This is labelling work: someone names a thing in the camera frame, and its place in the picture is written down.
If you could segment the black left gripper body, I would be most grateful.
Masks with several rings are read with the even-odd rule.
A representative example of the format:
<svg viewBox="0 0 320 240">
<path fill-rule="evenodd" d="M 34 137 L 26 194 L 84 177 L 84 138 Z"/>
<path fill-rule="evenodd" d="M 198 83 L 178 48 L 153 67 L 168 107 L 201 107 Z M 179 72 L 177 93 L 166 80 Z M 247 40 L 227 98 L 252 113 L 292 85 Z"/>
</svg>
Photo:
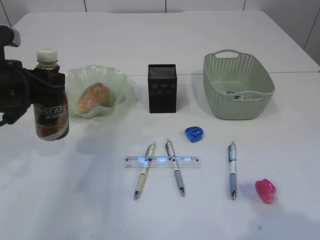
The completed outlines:
<svg viewBox="0 0 320 240">
<path fill-rule="evenodd" d="M 6 59 L 0 47 L 0 112 L 1 125 L 13 125 L 31 106 L 30 85 L 22 62 Z"/>
</svg>

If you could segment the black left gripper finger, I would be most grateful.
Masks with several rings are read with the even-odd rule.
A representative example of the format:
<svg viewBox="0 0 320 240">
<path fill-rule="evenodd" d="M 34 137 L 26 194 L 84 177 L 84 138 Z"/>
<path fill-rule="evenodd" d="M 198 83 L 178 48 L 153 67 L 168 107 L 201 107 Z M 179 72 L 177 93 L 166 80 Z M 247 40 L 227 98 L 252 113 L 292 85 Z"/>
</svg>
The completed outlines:
<svg viewBox="0 0 320 240">
<path fill-rule="evenodd" d="M 23 96 L 23 104 L 62 105 L 66 98 L 65 75 L 59 68 L 26 69 L 28 92 Z"/>
</svg>

